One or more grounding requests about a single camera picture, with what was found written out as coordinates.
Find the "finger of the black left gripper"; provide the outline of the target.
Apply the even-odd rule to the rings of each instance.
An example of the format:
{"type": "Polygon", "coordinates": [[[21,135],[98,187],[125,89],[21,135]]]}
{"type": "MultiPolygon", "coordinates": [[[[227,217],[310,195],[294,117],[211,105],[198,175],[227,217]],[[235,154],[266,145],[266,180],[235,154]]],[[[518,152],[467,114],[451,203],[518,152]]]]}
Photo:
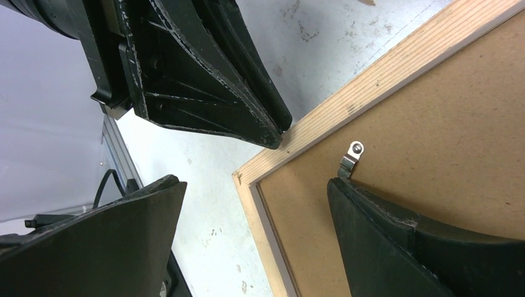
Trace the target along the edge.
{"type": "Polygon", "coordinates": [[[276,126],[289,129],[292,115],[267,73],[235,1],[193,1],[204,28],[212,35],[276,126]]]}

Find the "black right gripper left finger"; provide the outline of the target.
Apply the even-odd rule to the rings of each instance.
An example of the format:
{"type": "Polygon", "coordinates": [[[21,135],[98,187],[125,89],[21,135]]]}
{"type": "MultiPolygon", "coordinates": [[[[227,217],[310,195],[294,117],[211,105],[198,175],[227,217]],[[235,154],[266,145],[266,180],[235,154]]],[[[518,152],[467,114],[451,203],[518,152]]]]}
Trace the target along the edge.
{"type": "Polygon", "coordinates": [[[2,296],[165,296],[187,184],[166,175],[88,212],[42,214],[1,236],[2,296]]]}

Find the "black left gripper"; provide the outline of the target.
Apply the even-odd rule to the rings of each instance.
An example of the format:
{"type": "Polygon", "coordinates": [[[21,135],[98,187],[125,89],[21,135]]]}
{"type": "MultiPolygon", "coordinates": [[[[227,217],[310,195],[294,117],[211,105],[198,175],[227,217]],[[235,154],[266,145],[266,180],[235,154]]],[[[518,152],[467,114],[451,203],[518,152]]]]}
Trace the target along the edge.
{"type": "Polygon", "coordinates": [[[91,98],[113,119],[132,107],[150,123],[276,149],[276,126],[193,1],[78,1],[77,29],[95,79],[91,98]]]}

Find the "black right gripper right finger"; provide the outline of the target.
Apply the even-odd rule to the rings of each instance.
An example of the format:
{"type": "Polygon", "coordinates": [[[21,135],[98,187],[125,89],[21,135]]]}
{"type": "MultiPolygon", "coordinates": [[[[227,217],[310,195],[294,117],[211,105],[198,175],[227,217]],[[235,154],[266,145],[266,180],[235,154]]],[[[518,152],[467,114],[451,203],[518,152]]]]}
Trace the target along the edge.
{"type": "Polygon", "coordinates": [[[352,296],[524,295],[524,241],[439,222],[346,179],[327,195],[352,296]]]}

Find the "brown frame backing board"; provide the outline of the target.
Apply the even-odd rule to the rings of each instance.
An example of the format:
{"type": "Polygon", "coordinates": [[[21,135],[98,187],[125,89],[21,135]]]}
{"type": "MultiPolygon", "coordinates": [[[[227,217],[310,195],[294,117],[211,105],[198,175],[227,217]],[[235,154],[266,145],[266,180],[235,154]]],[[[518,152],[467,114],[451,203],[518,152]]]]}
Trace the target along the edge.
{"type": "Polygon", "coordinates": [[[349,296],[326,188],[354,181],[435,220],[524,238],[524,14],[488,32],[260,183],[298,296],[349,296]]]}

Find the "light wooden picture frame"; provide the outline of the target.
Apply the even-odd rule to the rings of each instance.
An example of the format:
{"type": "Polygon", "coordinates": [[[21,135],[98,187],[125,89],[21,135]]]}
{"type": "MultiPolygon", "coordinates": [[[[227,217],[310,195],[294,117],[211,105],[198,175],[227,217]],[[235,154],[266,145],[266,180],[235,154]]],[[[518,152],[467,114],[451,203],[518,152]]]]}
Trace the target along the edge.
{"type": "Polygon", "coordinates": [[[524,9],[523,1],[453,1],[239,167],[233,182],[274,296],[297,296],[277,250],[259,182],[281,166],[524,9]]]}

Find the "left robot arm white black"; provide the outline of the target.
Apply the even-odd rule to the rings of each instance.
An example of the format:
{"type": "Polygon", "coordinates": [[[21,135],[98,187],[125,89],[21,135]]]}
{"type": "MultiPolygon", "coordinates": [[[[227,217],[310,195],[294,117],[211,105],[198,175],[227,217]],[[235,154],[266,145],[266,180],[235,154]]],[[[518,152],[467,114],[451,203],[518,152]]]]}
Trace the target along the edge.
{"type": "Polygon", "coordinates": [[[235,1],[2,1],[80,41],[96,89],[165,129],[277,149],[292,115],[267,73],[235,1]]]}

